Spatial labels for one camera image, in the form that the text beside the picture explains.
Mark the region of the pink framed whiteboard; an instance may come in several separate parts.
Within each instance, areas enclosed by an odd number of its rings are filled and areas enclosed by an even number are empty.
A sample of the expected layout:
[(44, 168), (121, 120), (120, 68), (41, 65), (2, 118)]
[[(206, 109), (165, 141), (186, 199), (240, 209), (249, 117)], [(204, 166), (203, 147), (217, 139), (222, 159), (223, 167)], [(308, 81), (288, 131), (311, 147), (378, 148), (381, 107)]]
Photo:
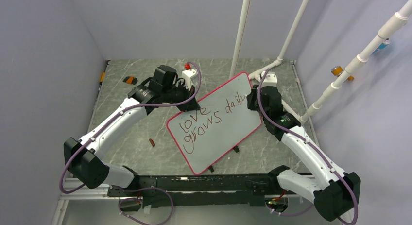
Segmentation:
[(247, 107), (248, 73), (241, 72), (198, 100), (200, 109), (179, 112), (167, 129), (194, 175), (200, 175), (256, 131), (262, 119)]

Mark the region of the brown marker cap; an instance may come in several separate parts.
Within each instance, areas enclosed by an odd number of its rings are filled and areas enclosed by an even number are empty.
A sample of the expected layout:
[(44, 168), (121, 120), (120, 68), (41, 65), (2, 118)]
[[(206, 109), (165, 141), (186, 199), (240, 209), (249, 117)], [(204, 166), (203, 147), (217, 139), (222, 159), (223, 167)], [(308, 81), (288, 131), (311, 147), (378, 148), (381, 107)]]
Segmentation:
[(150, 142), (152, 147), (155, 147), (155, 142), (151, 138), (149, 139), (149, 142)]

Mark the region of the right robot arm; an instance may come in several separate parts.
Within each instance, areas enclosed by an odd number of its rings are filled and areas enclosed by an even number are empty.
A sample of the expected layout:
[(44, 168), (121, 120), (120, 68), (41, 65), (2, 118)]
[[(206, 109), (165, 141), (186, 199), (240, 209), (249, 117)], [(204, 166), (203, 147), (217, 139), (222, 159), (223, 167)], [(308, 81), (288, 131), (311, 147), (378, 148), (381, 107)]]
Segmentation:
[(352, 209), (354, 217), (350, 224), (354, 225), (359, 213), (360, 177), (326, 156), (296, 117), (284, 109), (276, 87), (254, 85), (246, 98), (248, 109), (259, 113), (267, 131), (292, 150), (314, 177), (311, 180), (281, 165), (268, 173), (269, 190), (289, 190), (302, 196), (330, 222), (338, 219), (347, 224), (342, 216)]

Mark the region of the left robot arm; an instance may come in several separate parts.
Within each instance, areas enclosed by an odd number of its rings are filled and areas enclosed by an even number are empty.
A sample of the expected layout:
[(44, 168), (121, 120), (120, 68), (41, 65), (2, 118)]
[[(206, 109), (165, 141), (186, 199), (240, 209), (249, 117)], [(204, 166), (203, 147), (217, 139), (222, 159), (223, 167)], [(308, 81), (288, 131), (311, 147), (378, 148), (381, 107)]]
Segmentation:
[(181, 112), (198, 111), (196, 100), (200, 86), (193, 78), (202, 80), (202, 73), (194, 62), (192, 68), (177, 71), (169, 66), (158, 66), (152, 77), (136, 85), (127, 94), (121, 105), (102, 123), (79, 139), (68, 138), (63, 144), (65, 167), (63, 174), (70, 172), (84, 186), (94, 189), (101, 184), (119, 187), (126, 195), (139, 191), (139, 175), (127, 166), (103, 162), (104, 156), (118, 138), (140, 122), (156, 108), (177, 107)]

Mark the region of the orange black tool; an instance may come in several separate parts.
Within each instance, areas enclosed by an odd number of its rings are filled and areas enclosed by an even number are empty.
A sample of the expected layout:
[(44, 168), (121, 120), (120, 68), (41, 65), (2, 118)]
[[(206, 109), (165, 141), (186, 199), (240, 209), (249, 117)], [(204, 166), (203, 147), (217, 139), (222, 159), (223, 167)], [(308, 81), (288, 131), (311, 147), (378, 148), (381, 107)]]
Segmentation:
[(134, 76), (127, 76), (124, 78), (123, 82), (131, 85), (135, 85), (138, 82), (138, 79)]

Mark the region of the yellow black screwdriver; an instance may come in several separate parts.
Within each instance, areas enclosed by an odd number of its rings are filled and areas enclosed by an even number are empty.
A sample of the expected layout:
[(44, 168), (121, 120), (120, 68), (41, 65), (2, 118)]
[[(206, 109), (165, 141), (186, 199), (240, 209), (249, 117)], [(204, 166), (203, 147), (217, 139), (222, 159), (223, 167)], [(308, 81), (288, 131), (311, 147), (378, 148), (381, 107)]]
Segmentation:
[(104, 68), (103, 72), (101, 73), (101, 76), (100, 76), (100, 79), (99, 79), (98, 91), (101, 90), (101, 87), (102, 87), (102, 84), (103, 84), (103, 81), (104, 81), (104, 78), (105, 78), (105, 72), (107, 70), (108, 65), (109, 65), (109, 60), (106, 60), (105, 61), (105, 68)]

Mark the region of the white PVC pipe right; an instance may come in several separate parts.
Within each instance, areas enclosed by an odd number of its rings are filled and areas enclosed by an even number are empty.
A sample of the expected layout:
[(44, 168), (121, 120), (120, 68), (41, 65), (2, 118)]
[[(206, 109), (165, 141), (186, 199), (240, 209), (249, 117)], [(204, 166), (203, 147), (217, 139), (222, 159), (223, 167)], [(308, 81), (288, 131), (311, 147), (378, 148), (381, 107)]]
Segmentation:
[(305, 123), (311, 116), (315, 115), (323, 104), (341, 88), (342, 84), (367, 63), (372, 53), (387, 38), (390, 38), (396, 31), (406, 25), (411, 14), (412, 0), (408, 0), (399, 11), (395, 12), (385, 24), (383, 24), (371, 42), (348, 63), (343, 72), (324, 90), (319, 99), (308, 107), (304, 115), (301, 116), (300, 121)]

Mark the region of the white PVC pipe frame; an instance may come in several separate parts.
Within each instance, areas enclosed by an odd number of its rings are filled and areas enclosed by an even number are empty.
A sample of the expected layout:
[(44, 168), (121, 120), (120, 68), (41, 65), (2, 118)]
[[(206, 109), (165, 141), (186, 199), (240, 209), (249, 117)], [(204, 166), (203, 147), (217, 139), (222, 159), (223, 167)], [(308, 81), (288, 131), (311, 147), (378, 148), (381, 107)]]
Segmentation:
[[(233, 57), (232, 57), (232, 63), (231, 63), (231, 68), (230, 68), (230, 73), (229, 73), (229, 79), (233, 78), (236, 72), (236, 67), (238, 64), (238, 60), (239, 60), (239, 55), (240, 55), (240, 49), (241, 49), (241, 44), (242, 44), (242, 40), (243, 40), (243, 35), (244, 35), (244, 30), (245, 30), (245, 26), (246, 26), (246, 21), (247, 21), (247, 16), (248, 16), (248, 12), (249, 12), (249, 7), (250, 7), (250, 3), (251, 0), (243, 0), (242, 2), (242, 7), (241, 7), (241, 13), (240, 13), (240, 20), (239, 20), (239, 26), (238, 26), (238, 30), (237, 30), (237, 36), (236, 36), (236, 42), (235, 42), (235, 47), (234, 47), (234, 53), (233, 53)], [(252, 80), (257, 80), (260, 82), (264, 82), (265, 81), (265, 77), (261, 76), (262, 72), (273, 69), (277, 66), (279, 66), (282, 61), (283, 61), (283, 57), (286, 53), (286, 50), (292, 40), (292, 37), (296, 31), (296, 28), (301, 20), (301, 17), (303, 16), (303, 13), (307, 7), (307, 4), (309, 3), (309, 0), (303, 0), (299, 10), (294, 18), (294, 21), (292, 23), (292, 26), (288, 32), (288, 35), (284, 41), (284, 44), (282, 46), (282, 49), (280, 51), (280, 54), (278, 55), (277, 59), (275, 61), (273, 61), (272, 63), (270, 63), (267, 66), (264, 66), (261, 69), (255, 70), (254, 72), (252, 72), (251, 74), (249, 74), (249, 78)]]

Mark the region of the orange wall knob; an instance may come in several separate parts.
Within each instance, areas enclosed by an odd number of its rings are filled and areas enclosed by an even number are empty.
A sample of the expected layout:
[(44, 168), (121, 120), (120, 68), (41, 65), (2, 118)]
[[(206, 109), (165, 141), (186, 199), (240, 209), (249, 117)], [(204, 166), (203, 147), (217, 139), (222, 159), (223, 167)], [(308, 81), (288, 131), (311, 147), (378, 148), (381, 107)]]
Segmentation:
[[(342, 74), (342, 72), (343, 72), (343, 68), (342, 68), (341, 66), (334, 66), (334, 67), (331, 69), (331, 73), (332, 73), (333, 75), (337, 76), (337, 77), (339, 77), (339, 76)], [(353, 77), (353, 76), (349, 76), (346, 81), (353, 81), (353, 80), (354, 80), (354, 77)]]

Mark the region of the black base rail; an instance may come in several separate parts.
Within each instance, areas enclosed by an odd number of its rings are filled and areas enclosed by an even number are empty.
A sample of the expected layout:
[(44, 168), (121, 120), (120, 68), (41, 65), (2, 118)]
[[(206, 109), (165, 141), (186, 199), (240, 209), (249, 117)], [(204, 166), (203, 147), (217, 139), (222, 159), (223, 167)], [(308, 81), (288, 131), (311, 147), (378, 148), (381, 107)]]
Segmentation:
[(141, 192), (126, 192), (111, 187), (109, 197), (134, 197), (141, 202), (134, 206), (125, 202), (121, 208), (136, 211), (139, 208), (169, 206), (242, 205), (273, 207), (284, 212), (292, 192), (275, 189), (267, 174), (225, 175), (160, 175), (141, 176), (138, 189)]

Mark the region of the blue wall clip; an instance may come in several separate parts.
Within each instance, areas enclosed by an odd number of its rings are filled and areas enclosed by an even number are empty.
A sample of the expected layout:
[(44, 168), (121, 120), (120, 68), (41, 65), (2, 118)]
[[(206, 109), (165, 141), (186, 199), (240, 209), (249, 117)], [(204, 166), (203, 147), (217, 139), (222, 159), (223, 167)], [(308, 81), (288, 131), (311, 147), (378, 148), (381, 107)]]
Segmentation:
[(387, 38), (385, 39), (373, 52), (373, 54), (377, 53), (378, 51), (384, 49), (386, 46), (388, 46), (390, 44), (390, 39)]

